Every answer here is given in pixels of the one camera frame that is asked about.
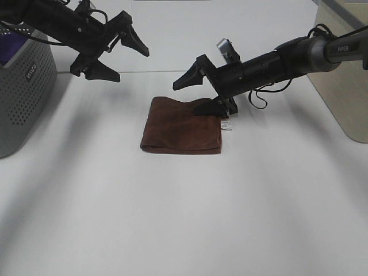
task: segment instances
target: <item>brown towel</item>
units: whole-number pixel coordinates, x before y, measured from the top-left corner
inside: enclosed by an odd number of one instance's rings
[[[221,153],[221,119],[193,115],[193,108],[207,101],[210,99],[179,102],[153,98],[141,149],[155,154]]]

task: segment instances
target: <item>robotic arm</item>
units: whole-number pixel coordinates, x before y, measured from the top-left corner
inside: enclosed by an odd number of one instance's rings
[[[289,80],[289,85],[292,79],[308,73],[329,72],[336,69],[341,62],[363,60],[363,69],[368,70],[368,27],[336,37],[328,27],[319,24],[308,36],[291,40],[277,47],[275,51],[244,63],[240,61],[240,56],[229,40],[221,40],[217,47],[227,65],[216,68],[206,55],[202,55],[173,85],[174,90],[179,90],[201,85],[203,77],[208,78],[218,97],[196,107],[195,115],[228,117],[237,113],[233,99],[236,95],[246,91],[282,91],[263,88],[286,80]]]
[[[70,0],[0,0],[0,24],[24,22],[79,52],[70,67],[72,74],[85,74],[86,79],[104,79],[119,82],[120,76],[98,61],[103,52],[111,52],[115,45],[132,48],[149,56],[148,48],[139,39],[132,26],[132,17],[122,11],[112,20],[101,10],[91,7],[90,0],[81,0],[73,11],[67,7]],[[102,13],[105,24],[91,15]]]

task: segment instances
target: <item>white tag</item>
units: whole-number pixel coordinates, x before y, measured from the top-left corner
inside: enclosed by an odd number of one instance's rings
[[[221,129],[225,131],[232,131],[232,123],[228,120],[221,120]]]

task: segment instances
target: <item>perforated plastic basket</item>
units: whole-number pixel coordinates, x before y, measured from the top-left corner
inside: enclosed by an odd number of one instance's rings
[[[21,29],[47,40],[45,34],[26,25]],[[0,27],[0,35],[8,32]],[[4,66],[0,65],[0,158],[12,154],[25,141],[49,98],[56,75],[50,46],[33,40],[27,40]]]

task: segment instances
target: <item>purple object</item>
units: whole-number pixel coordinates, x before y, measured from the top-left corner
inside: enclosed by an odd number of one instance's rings
[[[16,33],[0,35],[0,64],[5,65],[19,51],[27,38]]]

